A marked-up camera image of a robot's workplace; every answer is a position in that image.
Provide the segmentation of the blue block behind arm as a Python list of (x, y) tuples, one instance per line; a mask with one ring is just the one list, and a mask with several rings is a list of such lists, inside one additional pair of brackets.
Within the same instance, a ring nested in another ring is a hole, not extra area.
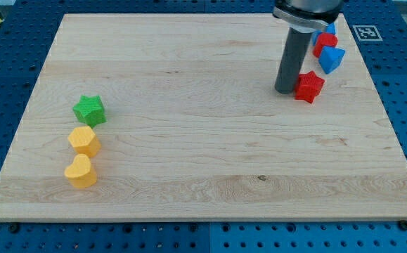
[[(335, 24), (334, 24), (334, 23), (329, 24), (328, 27), (327, 27), (327, 29), (325, 30), (325, 32), (326, 32), (326, 33), (329, 33), (329, 34), (334, 34), (334, 35), (336, 35), (337, 32), (336, 32)], [(316, 45), (316, 42), (317, 42), (317, 40), (318, 40), (318, 37), (319, 37), (319, 35), (320, 35), (321, 33), (322, 33), (322, 31), (316, 30), (316, 31), (313, 32), (313, 34), (311, 35), (311, 43), (312, 43), (313, 46)]]

